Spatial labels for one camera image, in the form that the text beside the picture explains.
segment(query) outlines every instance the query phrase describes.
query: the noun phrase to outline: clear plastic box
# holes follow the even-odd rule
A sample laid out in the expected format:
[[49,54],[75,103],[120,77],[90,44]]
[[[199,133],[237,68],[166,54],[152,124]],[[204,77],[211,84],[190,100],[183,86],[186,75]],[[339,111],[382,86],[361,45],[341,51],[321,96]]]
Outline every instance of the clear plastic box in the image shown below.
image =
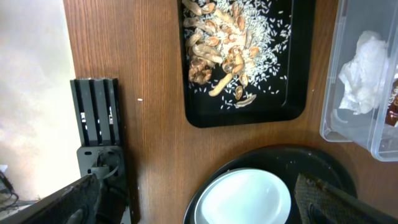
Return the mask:
[[[398,161],[398,128],[385,124],[394,75],[398,72],[397,0],[340,0],[323,103],[321,136],[329,142],[355,142],[380,161]],[[339,105],[345,86],[338,78],[341,68],[356,53],[361,34],[371,30],[387,42],[388,69],[381,72],[378,108],[354,115]]]

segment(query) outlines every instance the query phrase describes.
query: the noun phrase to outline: white plate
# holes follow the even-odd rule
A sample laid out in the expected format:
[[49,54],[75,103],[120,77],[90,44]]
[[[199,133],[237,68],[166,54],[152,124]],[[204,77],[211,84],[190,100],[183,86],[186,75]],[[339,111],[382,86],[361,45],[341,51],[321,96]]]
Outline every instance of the white plate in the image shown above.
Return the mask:
[[283,224],[290,193],[276,175],[259,169],[231,170],[214,180],[195,207],[196,224]]

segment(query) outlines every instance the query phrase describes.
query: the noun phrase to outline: wood grain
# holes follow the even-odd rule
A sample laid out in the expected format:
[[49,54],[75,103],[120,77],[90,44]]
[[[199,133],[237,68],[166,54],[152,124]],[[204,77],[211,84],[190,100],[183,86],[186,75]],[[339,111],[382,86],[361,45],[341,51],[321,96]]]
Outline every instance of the wood grain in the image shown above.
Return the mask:
[[332,144],[319,135],[337,0],[317,4],[304,113],[288,122],[208,129],[185,118],[176,0],[64,3],[77,77],[112,77],[121,84],[140,223],[181,223],[195,191],[220,166],[252,149],[283,143],[335,156],[353,176],[361,200],[398,217],[398,163],[378,162],[355,144]]

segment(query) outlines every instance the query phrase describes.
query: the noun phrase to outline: black tray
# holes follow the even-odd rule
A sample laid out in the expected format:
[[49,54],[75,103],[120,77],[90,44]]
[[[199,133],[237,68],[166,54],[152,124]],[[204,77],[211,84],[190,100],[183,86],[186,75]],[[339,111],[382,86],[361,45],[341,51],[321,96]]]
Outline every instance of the black tray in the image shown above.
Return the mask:
[[[183,71],[183,87],[185,95],[185,114],[188,121],[198,127],[207,128],[214,126],[228,126],[236,124],[261,123],[270,121],[285,121],[299,117],[303,112],[307,99],[308,73],[310,68],[310,55],[312,44],[312,32],[315,12],[315,0],[278,0],[272,1],[270,12],[267,16],[283,19],[290,23],[292,34],[288,43],[287,50],[278,55],[280,70],[276,77],[271,75],[267,83],[262,83],[261,90],[249,86],[248,90],[257,95],[255,101],[245,107],[236,109],[231,107],[229,110],[223,105],[222,94],[210,97],[208,91],[212,89],[211,84],[201,87],[202,92],[194,93],[194,88],[189,88],[188,81],[188,61],[185,50],[185,38],[183,27],[183,8],[181,0],[178,0],[178,15],[180,19],[180,44]],[[291,12],[279,16],[278,12]],[[224,71],[217,66],[213,70],[211,80],[220,80],[225,76]],[[279,89],[277,95],[271,95],[268,87]],[[236,102],[233,96],[228,99]]]
[[299,208],[294,199],[294,187],[299,173],[310,173],[347,194],[357,197],[351,176],[329,154],[303,146],[269,146],[245,153],[211,175],[193,196],[185,212],[183,224],[195,224],[193,219],[195,206],[210,183],[228,170],[245,167],[266,170],[285,182],[292,198],[292,208],[286,223],[301,223]]

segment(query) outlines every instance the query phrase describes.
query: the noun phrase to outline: white tissue paper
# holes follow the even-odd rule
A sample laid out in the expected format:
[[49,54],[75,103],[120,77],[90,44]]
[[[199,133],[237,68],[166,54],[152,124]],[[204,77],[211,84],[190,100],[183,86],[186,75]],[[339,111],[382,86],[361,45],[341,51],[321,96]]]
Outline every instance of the white tissue paper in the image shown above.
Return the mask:
[[387,44],[379,34],[365,31],[356,44],[354,59],[341,69],[339,79],[344,83],[344,97],[339,109],[349,109],[355,115],[366,114],[378,108],[380,85],[388,69]]

